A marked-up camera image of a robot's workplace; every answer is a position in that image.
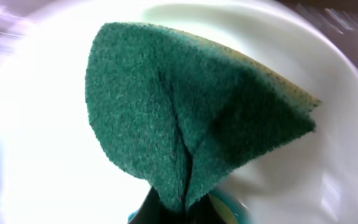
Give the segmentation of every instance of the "green fabric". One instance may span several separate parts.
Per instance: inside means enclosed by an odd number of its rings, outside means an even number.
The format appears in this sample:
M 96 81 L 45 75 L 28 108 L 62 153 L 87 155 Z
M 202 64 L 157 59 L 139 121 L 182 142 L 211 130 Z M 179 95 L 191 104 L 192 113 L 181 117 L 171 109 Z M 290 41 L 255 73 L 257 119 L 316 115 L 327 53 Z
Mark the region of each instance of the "green fabric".
M 251 159 L 314 130 L 319 103 L 217 43 L 150 24 L 105 24 L 86 70 L 104 152 L 184 212 Z

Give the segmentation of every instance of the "sponge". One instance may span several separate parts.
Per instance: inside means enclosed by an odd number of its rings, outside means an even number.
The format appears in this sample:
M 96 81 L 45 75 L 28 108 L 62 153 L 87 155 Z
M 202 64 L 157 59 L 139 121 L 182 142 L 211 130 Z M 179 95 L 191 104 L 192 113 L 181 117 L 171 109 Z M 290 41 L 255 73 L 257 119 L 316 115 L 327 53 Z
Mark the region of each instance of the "sponge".
M 314 131 L 320 103 L 235 50 L 142 23 L 102 26 L 85 81 L 107 157 L 176 213 L 234 169 Z

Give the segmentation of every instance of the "scouring pad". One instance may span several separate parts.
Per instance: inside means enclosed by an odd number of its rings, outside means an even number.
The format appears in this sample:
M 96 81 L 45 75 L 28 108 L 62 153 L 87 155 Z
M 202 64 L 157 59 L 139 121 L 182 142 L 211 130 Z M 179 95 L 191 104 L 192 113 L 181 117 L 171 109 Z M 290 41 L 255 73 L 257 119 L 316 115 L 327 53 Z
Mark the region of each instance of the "scouring pad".
M 89 123 L 110 161 L 148 180 L 175 213 L 313 131 L 319 104 L 235 50 L 151 24 L 103 25 L 85 79 Z

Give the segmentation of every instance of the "white ceramic surface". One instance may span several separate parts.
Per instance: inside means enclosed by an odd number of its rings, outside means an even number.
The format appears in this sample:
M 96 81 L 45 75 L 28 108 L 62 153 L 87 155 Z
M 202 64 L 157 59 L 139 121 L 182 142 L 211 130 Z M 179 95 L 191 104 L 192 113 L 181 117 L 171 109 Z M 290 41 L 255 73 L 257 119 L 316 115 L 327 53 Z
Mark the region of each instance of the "white ceramic surface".
M 84 75 L 104 22 L 145 21 L 244 52 L 323 101 L 313 112 L 316 133 L 222 183 L 253 223 L 358 223 L 354 66 L 276 4 L 177 2 L 59 2 L 32 15 L 13 54 L 0 54 L 0 222 L 125 223 L 142 203 L 147 183 L 112 165 L 88 126 Z

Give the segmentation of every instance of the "green scrubbing surface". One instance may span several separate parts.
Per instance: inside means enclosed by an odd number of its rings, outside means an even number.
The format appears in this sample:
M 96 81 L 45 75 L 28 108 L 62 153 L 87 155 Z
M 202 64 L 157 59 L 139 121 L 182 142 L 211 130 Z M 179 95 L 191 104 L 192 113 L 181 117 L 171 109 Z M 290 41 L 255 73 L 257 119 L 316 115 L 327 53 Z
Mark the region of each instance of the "green scrubbing surface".
M 105 24 L 86 70 L 89 123 L 110 161 L 184 212 L 223 177 L 314 130 L 319 101 L 252 59 L 185 32 Z

